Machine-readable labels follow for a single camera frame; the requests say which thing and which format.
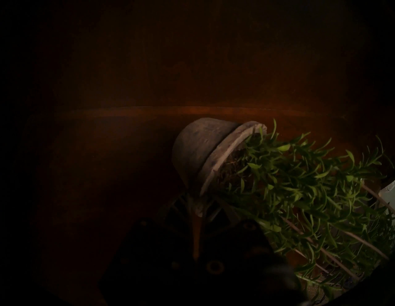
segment brown surface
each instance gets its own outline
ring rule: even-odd
[[[344,1],[66,1],[47,10],[35,33],[36,110],[211,105],[343,115],[378,95],[374,38]]]
[[[31,26],[10,35],[30,44],[9,62],[15,129],[34,112],[10,231],[14,277],[74,305],[103,304],[97,281],[131,224],[182,189],[171,147],[193,120],[270,132],[276,118],[282,139],[312,131],[355,155],[391,127],[389,111],[371,122],[391,49],[344,1],[59,3],[27,9]]]

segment terracotta pot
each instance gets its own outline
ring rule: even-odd
[[[228,156],[259,128],[256,121],[244,124],[201,118],[187,125],[173,145],[172,162],[190,193],[202,196]]]

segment dark brown wall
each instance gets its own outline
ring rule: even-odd
[[[34,29],[35,111],[237,106],[344,114],[377,99],[344,1],[64,1]]]

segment green leaves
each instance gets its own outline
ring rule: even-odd
[[[243,193],[244,187],[245,187],[244,180],[243,180],[243,178],[241,177],[241,178],[240,178],[240,193]]]
[[[328,174],[329,174],[329,171],[321,173],[321,174],[318,174],[318,175],[315,176],[315,178],[322,178],[322,177],[327,176]]]
[[[383,153],[383,156],[389,161],[389,163],[391,164],[392,168],[394,168],[394,164],[392,163],[392,161],[389,159],[389,157],[387,155],[385,155]]]
[[[291,145],[287,144],[287,145],[277,147],[277,150],[284,152],[284,151],[288,151],[290,149],[290,147],[291,147]]]
[[[354,155],[349,150],[346,150],[346,152],[347,152],[348,156],[350,157],[350,159],[352,160],[352,165],[354,166],[355,165]]]
[[[345,156],[326,158],[331,149],[325,148],[331,139],[319,149],[312,149],[314,141],[306,139],[308,133],[282,142],[277,140],[275,120],[274,127],[271,134],[264,135],[260,129],[246,139],[235,167],[240,170],[230,175],[221,195],[239,214],[260,224],[276,252],[284,255],[289,250],[299,250],[308,263],[295,269],[301,273],[297,276],[330,296],[334,290],[342,290],[344,279],[349,276],[337,269],[324,282],[316,282],[312,271],[318,258],[334,265],[321,249],[353,272],[364,271],[368,275],[380,256],[344,232],[357,235],[385,254],[391,252],[395,243],[395,229],[392,216],[385,212],[387,208],[368,206],[369,198],[361,192],[363,180],[381,177],[374,165],[380,165],[380,158],[386,156],[381,146],[381,154],[375,149],[363,156],[358,165],[348,150]]]
[[[262,165],[256,165],[254,163],[247,163],[247,165],[249,165],[252,169],[259,169],[260,167],[262,167]]]
[[[377,140],[380,142],[380,146],[381,146],[381,153],[384,153],[384,149],[383,149],[383,144],[380,140],[380,138],[376,135]]]
[[[243,169],[237,171],[236,174],[243,173],[247,168],[248,168],[248,166],[245,166]]]
[[[273,128],[273,132],[272,132],[272,135],[271,135],[270,139],[272,139],[274,134],[276,133],[276,127],[277,127],[276,119],[273,119],[273,122],[274,122],[274,128]]]

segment rosemary plant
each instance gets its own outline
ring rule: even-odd
[[[271,134],[246,139],[232,162],[237,171],[220,175],[218,188],[236,211],[262,226],[275,252],[305,257],[295,274],[331,298],[370,275],[394,245],[395,217],[387,206],[368,204],[364,189],[364,180],[382,177],[375,165],[384,150],[359,163],[348,150],[328,158],[331,140],[315,148],[308,133],[282,142],[275,130],[276,122]]]

